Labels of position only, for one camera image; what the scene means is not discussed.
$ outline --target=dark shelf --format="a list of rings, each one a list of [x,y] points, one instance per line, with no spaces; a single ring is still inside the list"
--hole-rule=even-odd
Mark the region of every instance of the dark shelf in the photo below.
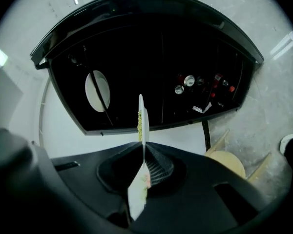
[[[42,58],[47,62],[39,65]],[[32,60],[38,69],[49,68],[62,103],[85,134],[113,134],[137,131],[139,94],[144,97],[151,130],[239,108],[255,63],[262,63],[263,57],[232,21],[201,2],[99,0],[54,27],[35,48]],[[107,114],[96,112],[87,101],[84,87],[89,68],[102,72],[109,83]],[[217,74],[220,83],[226,80],[234,92],[215,88]],[[205,83],[185,87],[177,95],[179,75],[201,77]],[[212,107],[204,114],[192,109],[204,110],[209,102]]]

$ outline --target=white wall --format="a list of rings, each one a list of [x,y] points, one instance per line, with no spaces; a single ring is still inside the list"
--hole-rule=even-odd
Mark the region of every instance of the white wall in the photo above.
[[[39,111],[48,78],[46,70],[35,69],[30,53],[63,17],[90,1],[15,0],[0,22],[0,49],[8,55],[3,71],[16,85],[14,91],[13,84],[2,89],[2,125],[28,141],[39,143]]]
[[[8,129],[13,111],[21,97],[22,91],[0,69],[0,128]]]

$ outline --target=black cable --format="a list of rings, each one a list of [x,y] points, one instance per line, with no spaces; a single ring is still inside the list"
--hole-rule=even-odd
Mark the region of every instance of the black cable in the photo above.
[[[94,75],[93,75],[93,70],[90,68],[90,65],[89,65],[89,62],[88,62],[88,58],[87,58],[87,53],[86,53],[86,51],[87,51],[86,46],[84,46],[84,57],[85,57],[85,59],[86,59],[86,66],[88,67],[88,70],[89,70],[89,72],[90,72],[90,76],[91,76],[92,82],[93,82],[94,87],[95,87],[95,89],[96,89],[96,92],[97,92],[97,94],[98,94],[98,96],[99,96],[100,102],[101,102],[101,104],[102,104],[102,106],[103,106],[103,108],[104,108],[104,111],[105,111],[105,113],[106,113],[106,116],[107,116],[109,122],[111,123],[111,125],[113,126],[113,123],[112,123],[110,117],[108,116],[107,108],[106,108],[106,105],[105,105],[105,103],[104,103],[104,101],[103,101],[103,98],[102,98],[101,92],[100,92],[100,90],[99,90],[99,87],[98,87],[97,81],[96,81],[96,79],[95,79],[95,77],[94,77]]]
[[[162,39],[162,77],[164,78],[164,39],[163,39],[163,31],[161,30],[161,39]],[[163,79],[163,87],[162,87],[162,124],[164,121],[164,98],[165,98],[165,79]]]

